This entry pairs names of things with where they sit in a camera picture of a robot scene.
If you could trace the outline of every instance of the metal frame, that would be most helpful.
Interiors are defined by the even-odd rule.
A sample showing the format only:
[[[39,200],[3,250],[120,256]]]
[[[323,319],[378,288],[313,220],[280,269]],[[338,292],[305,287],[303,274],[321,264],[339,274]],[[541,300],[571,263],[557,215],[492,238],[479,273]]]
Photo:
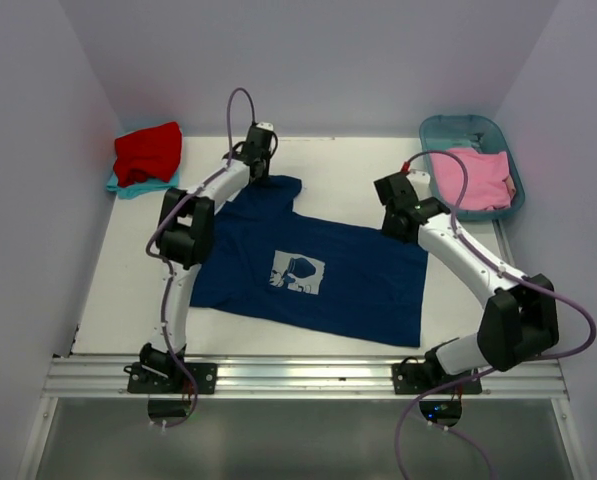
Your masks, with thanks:
[[[493,222],[502,258],[514,265],[503,226]],[[123,367],[130,356],[82,355],[53,360],[42,392],[18,480],[35,477],[49,435],[59,398],[146,398],[126,391]],[[411,399],[396,396],[391,365],[398,357],[186,357],[218,365],[216,392],[209,399]],[[550,399],[563,445],[577,480],[591,478],[582,444],[571,419],[567,389],[558,361],[531,362],[509,372],[495,372],[482,379],[483,394],[474,400]],[[168,395],[151,396],[167,398]],[[431,396],[430,399],[446,396]]]
[[[27,448],[20,463],[17,480],[33,480],[36,478],[40,461],[45,451],[51,424],[54,421],[57,398],[41,398],[34,424],[31,427]]]
[[[54,360],[43,396],[50,398],[146,398],[126,392],[125,356],[71,357]],[[393,399],[391,365],[397,357],[186,357],[188,362],[218,364],[216,392],[203,397],[257,399]],[[533,362],[482,379],[477,399],[566,399],[556,361]],[[152,395],[151,398],[177,398]],[[414,398],[399,395],[398,398]],[[430,398],[445,398],[439,395]]]

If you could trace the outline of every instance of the teal cloth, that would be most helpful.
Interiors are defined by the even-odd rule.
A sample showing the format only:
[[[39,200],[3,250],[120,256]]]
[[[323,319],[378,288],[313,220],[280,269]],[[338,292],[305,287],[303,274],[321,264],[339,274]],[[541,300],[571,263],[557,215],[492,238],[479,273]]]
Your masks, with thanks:
[[[180,183],[179,171],[180,169],[176,170],[174,176],[171,177],[171,180],[169,180],[167,183],[158,180],[157,178],[150,178],[146,182],[134,183],[133,185],[122,188],[118,186],[118,177],[112,170],[111,177],[109,177],[109,181],[107,182],[107,190],[110,192],[116,192],[118,194],[118,198],[123,200],[136,198],[138,195],[142,195],[143,193],[155,192],[157,190],[167,190],[171,187],[177,187]]]

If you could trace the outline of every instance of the blue t-shirt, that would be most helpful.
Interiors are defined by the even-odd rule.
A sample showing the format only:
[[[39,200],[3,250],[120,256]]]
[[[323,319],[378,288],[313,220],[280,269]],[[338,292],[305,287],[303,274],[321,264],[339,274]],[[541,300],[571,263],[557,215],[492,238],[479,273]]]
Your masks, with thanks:
[[[270,177],[225,204],[191,305],[420,346],[427,253],[378,230],[294,213],[301,188]]]

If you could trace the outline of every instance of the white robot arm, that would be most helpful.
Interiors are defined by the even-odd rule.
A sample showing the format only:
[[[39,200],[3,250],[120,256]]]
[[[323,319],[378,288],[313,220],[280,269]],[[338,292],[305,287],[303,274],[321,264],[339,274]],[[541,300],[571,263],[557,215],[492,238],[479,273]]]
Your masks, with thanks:
[[[456,233],[476,247],[485,263],[457,238],[449,209],[431,197],[429,175],[399,172],[374,182],[385,206],[382,233],[405,243],[417,243],[438,257],[473,292],[484,307],[478,332],[438,345],[424,362],[403,362],[407,383],[429,389],[470,373],[494,367],[507,371],[558,342],[556,304],[552,297],[509,280],[503,273],[553,291],[543,275],[527,278],[496,257],[456,221]]]
[[[176,365],[168,357],[171,353],[181,359],[184,356],[189,298],[201,264],[213,245],[214,213],[249,183],[268,176],[274,137],[270,124],[252,125],[242,152],[234,161],[223,159],[221,168],[209,177],[211,181],[204,182],[203,191],[178,213],[180,218],[191,216],[191,225],[176,220],[157,241],[160,254],[174,265],[174,281],[165,304],[173,352],[168,351],[163,337],[165,329],[158,322],[151,341],[140,353],[140,367],[145,371],[168,379],[175,376]],[[474,255],[454,235],[449,210],[431,196],[429,180],[424,172],[410,171],[374,182],[386,210],[381,231],[405,243],[416,243],[438,257],[471,289],[484,306],[484,315],[478,332],[431,349],[424,362],[402,363],[400,373],[407,382],[420,388],[442,385],[476,368],[492,366],[500,371],[509,370],[558,341],[553,298],[527,289],[501,272],[553,290],[549,280],[542,275],[527,278],[488,251],[458,223],[458,231],[497,269]],[[170,189],[163,201],[160,223],[197,188]]]

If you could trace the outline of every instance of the white graphic print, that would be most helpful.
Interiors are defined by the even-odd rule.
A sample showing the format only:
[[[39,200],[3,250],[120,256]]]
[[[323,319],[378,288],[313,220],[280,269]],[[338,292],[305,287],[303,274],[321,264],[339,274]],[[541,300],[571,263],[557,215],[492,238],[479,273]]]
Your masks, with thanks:
[[[297,253],[276,250],[269,284],[278,288],[318,295],[325,262]]]

